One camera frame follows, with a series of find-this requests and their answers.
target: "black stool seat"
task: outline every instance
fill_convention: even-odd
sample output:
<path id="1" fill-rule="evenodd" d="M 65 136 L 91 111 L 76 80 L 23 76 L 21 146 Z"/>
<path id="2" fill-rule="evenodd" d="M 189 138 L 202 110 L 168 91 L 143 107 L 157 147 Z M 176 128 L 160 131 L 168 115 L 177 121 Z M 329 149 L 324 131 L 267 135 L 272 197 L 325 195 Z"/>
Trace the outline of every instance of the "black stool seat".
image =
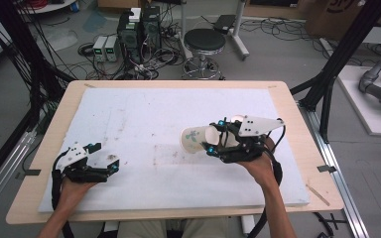
<path id="1" fill-rule="evenodd" d="M 193 29 L 185 34 L 185 44 L 191 51 L 218 51 L 224 47 L 225 39 L 212 29 Z"/>

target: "person's right hand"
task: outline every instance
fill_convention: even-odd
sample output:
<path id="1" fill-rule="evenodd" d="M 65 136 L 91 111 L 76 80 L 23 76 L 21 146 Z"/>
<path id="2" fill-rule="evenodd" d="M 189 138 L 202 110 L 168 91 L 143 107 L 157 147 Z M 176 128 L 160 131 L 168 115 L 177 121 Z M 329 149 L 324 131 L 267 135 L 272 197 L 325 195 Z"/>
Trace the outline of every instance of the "person's right hand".
<path id="1" fill-rule="evenodd" d="M 275 143 L 270 137 L 266 139 L 265 147 L 269 150 L 272 150 L 275 147 Z M 237 164 L 244 167 L 261 186 L 267 185 L 269 182 L 276 182 L 271 159 L 266 153 L 263 153 L 261 157 L 254 161 L 238 162 Z"/>

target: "person's left hand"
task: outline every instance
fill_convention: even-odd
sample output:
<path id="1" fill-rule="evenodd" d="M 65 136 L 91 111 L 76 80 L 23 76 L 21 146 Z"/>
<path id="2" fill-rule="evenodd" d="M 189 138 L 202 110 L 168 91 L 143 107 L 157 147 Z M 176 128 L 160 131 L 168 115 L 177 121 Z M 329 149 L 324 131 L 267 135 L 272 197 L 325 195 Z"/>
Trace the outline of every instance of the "person's left hand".
<path id="1" fill-rule="evenodd" d="M 75 211 L 76 206 L 81 202 L 88 190 L 95 186 L 97 182 L 77 183 L 69 178 L 63 179 L 61 198 L 57 209 L 68 211 L 69 214 Z"/>

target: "wooden table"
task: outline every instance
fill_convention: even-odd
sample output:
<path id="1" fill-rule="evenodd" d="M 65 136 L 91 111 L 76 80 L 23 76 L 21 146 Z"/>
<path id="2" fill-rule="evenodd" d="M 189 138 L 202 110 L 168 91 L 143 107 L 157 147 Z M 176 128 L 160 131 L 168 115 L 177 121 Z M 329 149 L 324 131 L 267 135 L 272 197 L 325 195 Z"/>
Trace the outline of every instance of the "wooden table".
<path id="1" fill-rule="evenodd" d="M 287 139 L 297 165 L 306 183 L 311 203 L 305 206 L 287 207 L 287 211 L 339 210 L 343 207 L 341 196 L 329 173 L 320 173 L 318 166 L 323 159 L 309 129 L 297 107 L 289 88 L 282 81 L 74 81 L 66 90 L 55 117 L 30 167 L 42 170 L 37 177 L 25 177 L 20 190 L 7 214 L 9 224 L 43 223 L 49 213 L 38 212 L 46 189 L 53 162 L 60 152 L 70 121 L 86 88 L 259 88 L 268 89 L 280 117 L 286 121 Z M 152 218 L 185 218 L 222 215 L 245 215 L 262 212 L 262 207 L 222 207 L 169 210 L 131 210 L 81 212 L 71 221 L 133 220 Z"/>

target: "human arm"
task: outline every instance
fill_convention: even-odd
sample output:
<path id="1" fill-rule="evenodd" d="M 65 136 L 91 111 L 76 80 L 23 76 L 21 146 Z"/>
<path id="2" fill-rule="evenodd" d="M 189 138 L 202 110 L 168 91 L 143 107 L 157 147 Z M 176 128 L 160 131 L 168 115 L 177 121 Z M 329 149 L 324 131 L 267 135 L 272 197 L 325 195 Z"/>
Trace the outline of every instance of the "human arm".
<path id="1" fill-rule="evenodd" d="M 271 237 L 296 237 L 267 154 L 264 153 L 252 162 L 239 162 L 238 164 L 243 166 L 262 187 Z"/>
<path id="2" fill-rule="evenodd" d="M 73 214 L 76 206 L 94 185 L 96 185 L 95 182 L 76 183 L 69 178 L 64 178 L 59 204 L 42 228 L 38 238 L 58 237 L 67 219 Z"/>

